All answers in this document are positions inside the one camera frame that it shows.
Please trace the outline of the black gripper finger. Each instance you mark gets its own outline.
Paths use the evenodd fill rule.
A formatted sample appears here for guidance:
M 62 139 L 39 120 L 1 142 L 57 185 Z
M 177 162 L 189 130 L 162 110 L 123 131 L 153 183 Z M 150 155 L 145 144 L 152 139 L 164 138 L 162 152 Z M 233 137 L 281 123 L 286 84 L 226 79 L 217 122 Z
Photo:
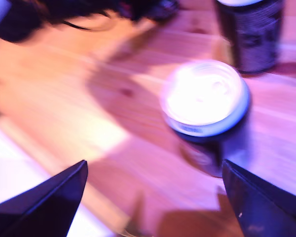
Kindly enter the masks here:
M 246 237 L 296 237 L 296 196 L 224 160 L 222 178 Z
M 65 237 L 80 205 L 87 161 L 0 203 L 0 237 Z

